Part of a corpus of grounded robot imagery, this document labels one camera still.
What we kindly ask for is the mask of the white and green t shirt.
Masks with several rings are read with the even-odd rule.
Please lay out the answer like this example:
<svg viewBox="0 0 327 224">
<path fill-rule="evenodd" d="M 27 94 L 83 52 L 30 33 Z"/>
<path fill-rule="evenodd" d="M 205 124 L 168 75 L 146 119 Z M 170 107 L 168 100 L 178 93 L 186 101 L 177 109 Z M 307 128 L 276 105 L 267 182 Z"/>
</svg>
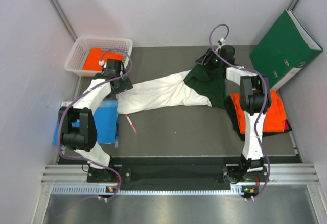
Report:
<svg viewBox="0 0 327 224">
<path fill-rule="evenodd" d="M 173 106 L 209 106 L 224 109 L 225 81 L 217 69 L 195 65 L 191 70 L 133 84 L 133 88 L 117 95 L 118 113 Z"/>
</svg>

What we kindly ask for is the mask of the black t shirt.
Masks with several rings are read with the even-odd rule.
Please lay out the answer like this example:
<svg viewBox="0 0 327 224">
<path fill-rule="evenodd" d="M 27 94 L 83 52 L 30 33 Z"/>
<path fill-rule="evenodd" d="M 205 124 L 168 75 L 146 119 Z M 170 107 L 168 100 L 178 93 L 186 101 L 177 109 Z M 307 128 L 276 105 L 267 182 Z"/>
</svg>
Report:
<svg viewBox="0 0 327 224">
<path fill-rule="evenodd" d="M 241 134 L 238 119 L 237 119 L 237 113 L 234 107 L 233 100 L 230 96 L 227 97 L 227 99 L 224 101 L 225 109 L 227 111 L 227 114 L 231 120 L 232 126 L 234 131 L 237 133 L 238 137 L 241 141 L 245 141 L 245 135 Z M 263 132 L 263 137 L 273 136 L 277 134 L 283 134 L 284 132 Z"/>
</svg>

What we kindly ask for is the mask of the orange t shirt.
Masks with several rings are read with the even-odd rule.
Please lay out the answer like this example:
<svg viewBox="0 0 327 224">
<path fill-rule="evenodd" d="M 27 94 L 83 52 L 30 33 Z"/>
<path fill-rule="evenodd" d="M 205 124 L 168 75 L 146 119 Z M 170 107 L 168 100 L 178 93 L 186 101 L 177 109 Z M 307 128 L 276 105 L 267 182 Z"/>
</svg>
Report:
<svg viewBox="0 0 327 224">
<path fill-rule="evenodd" d="M 271 106 L 269 107 L 263 126 L 263 132 L 283 132 L 287 115 L 285 112 L 283 101 L 279 98 L 276 91 L 271 91 Z M 233 100 L 234 107 L 237 113 L 237 119 L 241 134 L 245 135 L 245 115 L 240 106 L 240 95 L 234 93 L 230 95 Z"/>
</svg>

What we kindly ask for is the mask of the magenta t shirt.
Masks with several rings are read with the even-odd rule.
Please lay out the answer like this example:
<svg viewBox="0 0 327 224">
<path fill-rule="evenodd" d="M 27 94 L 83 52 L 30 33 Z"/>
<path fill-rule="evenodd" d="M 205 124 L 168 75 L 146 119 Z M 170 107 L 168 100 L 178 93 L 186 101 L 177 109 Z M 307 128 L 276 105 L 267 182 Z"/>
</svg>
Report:
<svg viewBox="0 0 327 224">
<path fill-rule="evenodd" d="M 284 133 L 286 133 L 286 132 L 290 132 L 290 131 L 292 131 L 292 127 L 291 127 L 291 125 L 289 124 L 288 120 L 286 119 L 286 120 L 285 120 L 285 124 L 284 124 Z"/>
</svg>

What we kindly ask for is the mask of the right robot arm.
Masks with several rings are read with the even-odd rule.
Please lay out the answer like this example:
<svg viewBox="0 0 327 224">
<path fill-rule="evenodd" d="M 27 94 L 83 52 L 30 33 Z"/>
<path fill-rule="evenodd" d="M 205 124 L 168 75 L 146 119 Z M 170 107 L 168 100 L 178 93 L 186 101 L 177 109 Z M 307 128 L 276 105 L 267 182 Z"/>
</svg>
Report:
<svg viewBox="0 0 327 224">
<path fill-rule="evenodd" d="M 255 70 L 236 66 L 234 54 L 235 49 L 231 45 L 211 47 L 196 63 L 211 70 L 219 69 L 225 79 L 240 88 L 240 107 L 245 116 L 245 142 L 238 166 L 226 168 L 226 179 L 236 184 L 241 180 L 250 181 L 265 171 L 262 137 L 266 113 L 271 106 L 271 95 L 268 78 Z"/>
</svg>

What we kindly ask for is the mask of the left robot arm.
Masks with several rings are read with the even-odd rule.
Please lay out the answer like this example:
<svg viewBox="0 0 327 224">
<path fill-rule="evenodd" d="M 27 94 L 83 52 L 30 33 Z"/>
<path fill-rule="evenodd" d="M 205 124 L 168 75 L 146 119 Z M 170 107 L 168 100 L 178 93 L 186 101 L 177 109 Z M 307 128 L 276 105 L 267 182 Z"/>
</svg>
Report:
<svg viewBox="0 0 327 224">
<path fill-rule="evenodd" d="M 58 145 L 75 151 L 89 166 L 89 174 L 99 181 L 121 181 L 121 176 L 112 166 L 112 158 L 98 143 L 98 132 L 94 119 L 102 101 L 133 88 L 122 61 L 108 59 L 100 61 L 102 71 L 95 74 L 82 95 L 68 106 L 62 106 L 58 114 Z"/>
</svg>

